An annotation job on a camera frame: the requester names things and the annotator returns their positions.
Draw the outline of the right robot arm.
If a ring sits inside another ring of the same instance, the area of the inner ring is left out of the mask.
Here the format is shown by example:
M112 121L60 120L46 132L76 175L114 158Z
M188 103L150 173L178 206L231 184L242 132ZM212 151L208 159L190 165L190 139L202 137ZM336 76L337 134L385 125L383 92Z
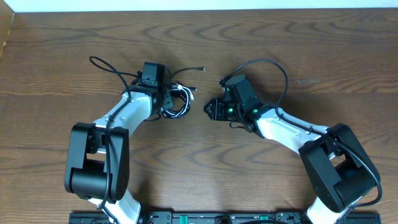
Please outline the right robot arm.
M300 156L317 195L306 212L310 223L342 221L358 200L381 187L379 172L349 126L311 124L263 103L245 75L221 83L224 96L211 99L204 112L215 121L240 123L247 132Z

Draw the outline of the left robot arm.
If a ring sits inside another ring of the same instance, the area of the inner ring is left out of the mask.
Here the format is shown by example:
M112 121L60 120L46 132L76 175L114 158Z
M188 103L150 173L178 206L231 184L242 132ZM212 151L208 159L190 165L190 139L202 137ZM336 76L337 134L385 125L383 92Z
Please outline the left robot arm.
M141 204L127 189L129 138L164 107L165 70L162 64L146 62L108 113L92 123L72 127L65 190L95 204L112 223L146 221Z

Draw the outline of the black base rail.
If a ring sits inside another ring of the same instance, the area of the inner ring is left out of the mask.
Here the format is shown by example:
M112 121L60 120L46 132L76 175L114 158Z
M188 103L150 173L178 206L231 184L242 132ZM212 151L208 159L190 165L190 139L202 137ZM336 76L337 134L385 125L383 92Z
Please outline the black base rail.
M69 224L100 224L113 221L104 213L71 213ZM271 213L177 213L149 212L139 218L139 223L146 224L217 224L217 223L310 223L302 212Z

